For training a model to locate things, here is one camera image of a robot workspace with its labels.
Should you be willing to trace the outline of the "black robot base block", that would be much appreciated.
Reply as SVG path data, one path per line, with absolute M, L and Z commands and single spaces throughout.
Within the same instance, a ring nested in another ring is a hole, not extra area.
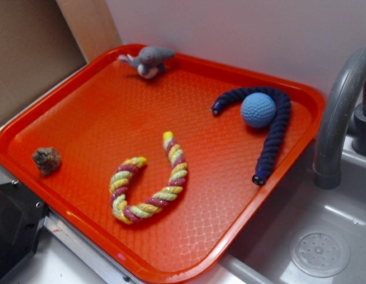
M 0 283 L 37 252 L 48 207 L 19 181 L 0 185 Z

